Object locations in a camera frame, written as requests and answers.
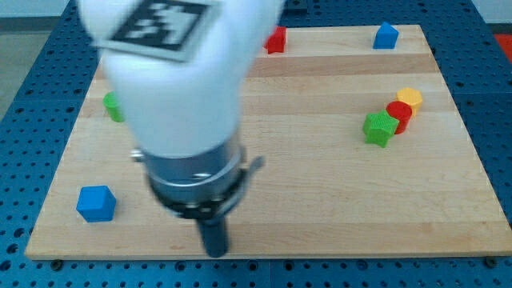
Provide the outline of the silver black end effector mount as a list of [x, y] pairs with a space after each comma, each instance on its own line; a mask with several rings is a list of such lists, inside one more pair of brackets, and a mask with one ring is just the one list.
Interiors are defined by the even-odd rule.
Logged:
[[246, 149], [233, 135], [200, 154], [164, 158], [140, 148], [130, 156], [146, 169], [154, 196], [179, 218], [208, 220], [232, 211], [244, 198], [250, 180], [265, 165], [257, 156], [244, 168]]

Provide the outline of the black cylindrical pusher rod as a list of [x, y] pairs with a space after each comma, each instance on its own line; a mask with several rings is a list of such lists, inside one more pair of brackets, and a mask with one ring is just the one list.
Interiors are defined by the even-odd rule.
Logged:
[[212, 258], [224, 256], [229, 249], [226, 218], [201, 219], [196, 223], [206, 254]]

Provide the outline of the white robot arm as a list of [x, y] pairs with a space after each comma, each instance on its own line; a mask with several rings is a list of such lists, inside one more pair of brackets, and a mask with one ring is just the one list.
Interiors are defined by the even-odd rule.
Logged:
[[207, 254], [229, 248], [227, 214], [263, 157], [246, 160], [240, 91], [284, 4], [266, 1], [78, 3], [155, 197], [196, 221]]

